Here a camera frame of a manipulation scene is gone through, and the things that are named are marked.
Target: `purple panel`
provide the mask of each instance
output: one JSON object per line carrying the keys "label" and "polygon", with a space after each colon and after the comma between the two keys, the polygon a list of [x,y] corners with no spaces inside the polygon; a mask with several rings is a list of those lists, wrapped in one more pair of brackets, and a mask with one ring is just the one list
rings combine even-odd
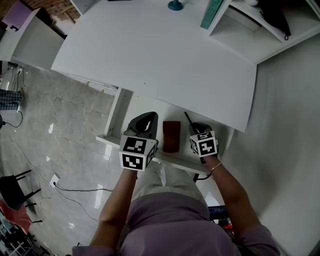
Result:
{"label": "purple panel", "polygon": [[31,12],[32,11],[22,2],[16,1],[8,13],[4,16],[2,21],[9,27],[15,26],[16,28],[20,29]]}

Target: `white table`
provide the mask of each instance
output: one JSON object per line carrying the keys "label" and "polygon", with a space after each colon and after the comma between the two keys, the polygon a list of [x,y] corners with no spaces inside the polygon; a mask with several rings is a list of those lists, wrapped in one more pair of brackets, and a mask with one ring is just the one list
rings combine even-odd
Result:
{"label": "white table", "polygon": [[256,65],[212,42],[205,7],[98,1],[74,25],[52,69],[182,107],[244,132]]}

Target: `white pants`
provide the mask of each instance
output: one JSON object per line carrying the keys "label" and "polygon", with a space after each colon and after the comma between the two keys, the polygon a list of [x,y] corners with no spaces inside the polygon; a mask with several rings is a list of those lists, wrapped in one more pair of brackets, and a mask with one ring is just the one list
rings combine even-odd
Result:
{"label": "white pants", "polygon": [[[160,178],[161,169],[165,173],[165,186],[162,185]],[[203,195],[186,171],[151,161],[135,184],[132,201],[146,195],[164,192],[182,194],[200,200],[207,206]]]}

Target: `black and white marker cube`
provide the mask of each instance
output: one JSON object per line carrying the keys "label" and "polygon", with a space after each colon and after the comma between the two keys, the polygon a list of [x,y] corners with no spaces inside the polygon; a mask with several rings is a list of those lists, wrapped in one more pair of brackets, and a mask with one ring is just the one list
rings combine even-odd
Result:
{"label": "black and white marker cube", "polygon": [[145,171],[155,157],[157,141],[155,139],[139,138],[135,136],[121,136],[120,165],[122,168]]}
{"label": "black and white marker cube", "polygon": [[199,157],[206,157],[217,153],[215,131],[208,131],[190,136],[193,152]]}

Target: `brick wall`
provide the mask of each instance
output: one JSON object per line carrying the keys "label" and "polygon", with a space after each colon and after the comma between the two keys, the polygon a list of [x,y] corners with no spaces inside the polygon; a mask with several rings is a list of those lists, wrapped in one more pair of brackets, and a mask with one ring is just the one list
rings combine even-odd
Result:
{"label": "brick wall", "polygon": [[[6,13],[14,5],[17,0],[0,0],[0,21],[4,18]],[[44,8],[51,16],[58,16],[60,20],[66,20],[66,16],[61,14],[61,12],[71,6],[69,0],[24,0],[21,1],[28,5],[32,10],[38,8]],[[76,9],[72,9],[68,12],[72,18],[77,19],[80,17],[80,14]]]}

